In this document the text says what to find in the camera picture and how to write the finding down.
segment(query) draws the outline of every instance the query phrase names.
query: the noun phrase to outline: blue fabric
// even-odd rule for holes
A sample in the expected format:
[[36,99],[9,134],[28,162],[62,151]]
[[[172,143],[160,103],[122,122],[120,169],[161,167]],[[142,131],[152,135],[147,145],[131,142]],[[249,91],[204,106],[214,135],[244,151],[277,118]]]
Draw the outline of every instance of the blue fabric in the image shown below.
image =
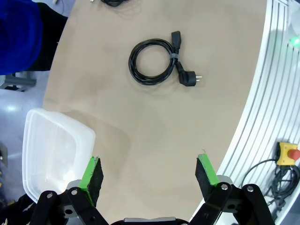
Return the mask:
[[38,58],[43,23],[31,0],[0,0],[0,75],[24,71]]

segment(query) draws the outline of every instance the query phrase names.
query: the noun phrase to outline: table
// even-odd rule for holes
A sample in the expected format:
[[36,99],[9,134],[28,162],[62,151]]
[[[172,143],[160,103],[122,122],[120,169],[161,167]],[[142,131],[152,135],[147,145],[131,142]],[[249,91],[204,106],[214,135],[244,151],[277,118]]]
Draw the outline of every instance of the table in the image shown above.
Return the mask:
[[[130,0],[112,8],[78,0],[52,65],[44,108],[96,132],[104,182],[97,208],[111,223],[124,217],[189,220],[202,199],[196,157],[218,169],[242,114],[255,72],[266,1]],[[181,31],[180,61],[203,78],[195,87],[177,72],[156,86],[130,75],[133,47],[171,41]],[[168,64],[161,47],[141,52],[141,72]]]

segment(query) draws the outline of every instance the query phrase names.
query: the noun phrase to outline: black cable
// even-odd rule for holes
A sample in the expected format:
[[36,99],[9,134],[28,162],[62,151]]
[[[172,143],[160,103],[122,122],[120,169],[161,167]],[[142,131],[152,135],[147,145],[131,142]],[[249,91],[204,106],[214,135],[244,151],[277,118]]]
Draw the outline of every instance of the black cable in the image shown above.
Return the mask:
[[[245,176],[242,180],[241,186],[243,186],[245,178],[254,168],[259,166],[260,164],[270,162],[270,161],[276,162],[277,160],[276,159],[267,159],[267,160],[264,160],[256,165],[252,166],[245,174]],[[291,171],[290,178],[288,180],[284,180],[284,176],[286,176],[286,174],[289,171]],[[268,202],[268,206],[272,205],[274,202],[276,204],[276,209],[272,213],[272,217],[273,217],[274,221],[277,219],[277,212],[281,211],[285,205],[285,198],[290,196],[293,193],[293,191],[297,187],[299,181],[300,181],[300,169],[298,166],[296,166],[296,165],[291,165],[291,166],[277,165],[276,166],[275,176],[273,178],[273,181],[271,182],[271,185],[268,188],[267,192],[264,194],[264,196],[268,196],[268,193],[270,191],[272,193],[271,196],[268,196],[268,197],[272,197],[273,200]],[[288,183],[288,185],[282,187],[282,182],[289,182],[289,183]]]
[[[179,76],[179,82],[185,86],[195,86],[196,82],[199,81],[194,71],[185,71],[181,65],[181,63],[178,61],[178,54],[179,49],[181,45],[181,35],[179,31],[172,33],[172,44],[169,42],[163,40],[163,39],[149,39],[146,41],[142,41],[138,43],[133,50],[131,51],[131,54],[129,56],[128,60],[128,67],[129,71],[132,75],[132,77],[143,85],[156,85],[167,79],[171,72],[173,71],[174,67],[176,66],[178,76]],[[159,45],[162,46],[167,50],[167,52],[170,55],[170,63],[167,67],[167,69],[162,72],[161,74],[157,76],[146,76],[144,74],[141,74],[136,66],[136,59],[138,54],[144,49],[152,45]]]
[[112,7],[117,7],[120,4],[122,4],[123,2],[127,1],[127,0],[101,0],[102,2],[104,2],[105,4],[112,6]]

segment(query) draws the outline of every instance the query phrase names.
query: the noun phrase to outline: green led indicator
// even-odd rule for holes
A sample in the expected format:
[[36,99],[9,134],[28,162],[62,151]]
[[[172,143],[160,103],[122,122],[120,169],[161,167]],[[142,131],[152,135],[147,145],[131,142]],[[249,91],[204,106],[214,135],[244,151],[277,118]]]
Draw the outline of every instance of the green led indicator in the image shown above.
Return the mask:
[[298,37],[294,37],[291,39],[290,44],[296,48],[300,48],[300,39]]

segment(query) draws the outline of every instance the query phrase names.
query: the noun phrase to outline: gray floor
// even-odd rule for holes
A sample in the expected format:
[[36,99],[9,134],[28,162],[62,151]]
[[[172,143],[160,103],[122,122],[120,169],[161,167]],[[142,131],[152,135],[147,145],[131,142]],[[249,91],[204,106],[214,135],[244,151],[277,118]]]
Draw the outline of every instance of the gray floor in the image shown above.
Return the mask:
[[[55,11],[69,16],[75,0],[39,0]],[[25,118],[28,110],[41,107],[48,82],[49,72],[33,72],[37,85],[25,92],[0,90],[0,141],[8,150],[8,166],[0,163],[2,187],[0,192],[7,201],[17,200],[25,193],[22,184],[22,144]]]

